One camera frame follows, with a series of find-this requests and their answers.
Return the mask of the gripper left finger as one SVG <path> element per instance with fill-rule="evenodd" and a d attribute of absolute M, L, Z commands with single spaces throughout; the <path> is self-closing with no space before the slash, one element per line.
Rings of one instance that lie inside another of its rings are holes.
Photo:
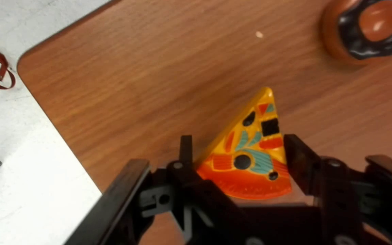
<path fill-rule="evenodd" d="M 179 158 L 151 172 L 130 160 L 64 245 L 140 245 L 155 216 L 171 213 L 185 245 L 246 245 L 244 213 L 212 181 L 192 169 L 192 137 L 180 139 Z"/>

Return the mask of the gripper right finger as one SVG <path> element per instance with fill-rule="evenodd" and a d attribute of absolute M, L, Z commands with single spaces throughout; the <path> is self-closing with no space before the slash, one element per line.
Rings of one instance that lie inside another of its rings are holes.
<path fill-rule="evenodd" d="M 392 158 L 365 157 L 364 172 L 283 137 L 288 171 L 320 209 L 324 245 L 392 245 Z"/>

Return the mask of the toy chocolate glazed donut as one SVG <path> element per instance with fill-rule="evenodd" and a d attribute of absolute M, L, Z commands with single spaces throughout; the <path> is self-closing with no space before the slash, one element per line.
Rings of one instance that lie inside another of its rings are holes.
<path fill-rule="evenodd" d="M 392 56 L 392 0 L 331 0 L 320 34 L 336 60 L 367 65 Z"/>

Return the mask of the toy pizza slice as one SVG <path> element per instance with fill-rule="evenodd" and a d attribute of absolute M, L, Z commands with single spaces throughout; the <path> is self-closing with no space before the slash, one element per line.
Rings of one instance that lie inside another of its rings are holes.
<path fill-rule="evenodd" d="M 265 200 L 292 190 L 271 88 L 264 87 L 193 164 L 226 195 Z"/>

